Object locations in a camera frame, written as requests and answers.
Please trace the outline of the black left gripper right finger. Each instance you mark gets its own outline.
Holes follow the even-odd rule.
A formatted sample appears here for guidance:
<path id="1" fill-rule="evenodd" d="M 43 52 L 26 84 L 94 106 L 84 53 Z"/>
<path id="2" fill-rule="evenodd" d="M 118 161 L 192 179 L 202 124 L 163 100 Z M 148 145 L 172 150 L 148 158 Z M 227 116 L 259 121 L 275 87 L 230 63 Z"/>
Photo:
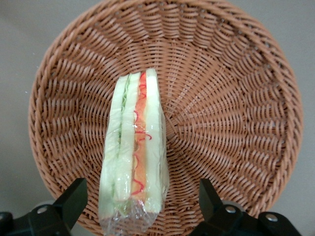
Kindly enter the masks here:
<path id="1" fill-rule="evenodd" d="M 223 203 L 208 179 L 199 184 L 203 236 L 256 236 L 255 220 L 235 205 Z"/>

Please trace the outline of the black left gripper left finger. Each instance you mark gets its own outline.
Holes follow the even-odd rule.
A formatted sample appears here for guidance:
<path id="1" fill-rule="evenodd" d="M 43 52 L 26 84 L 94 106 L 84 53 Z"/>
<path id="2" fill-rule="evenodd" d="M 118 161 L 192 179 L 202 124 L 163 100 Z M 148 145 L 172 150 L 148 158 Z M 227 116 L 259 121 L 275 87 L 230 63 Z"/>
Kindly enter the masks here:
<path id="1" fill-rule="evenodd" d="M 77 178 L 53 204 L 34 208 L 29 214 L 33 236 L 70 236 L 88 201 L 87 180 Z"/>

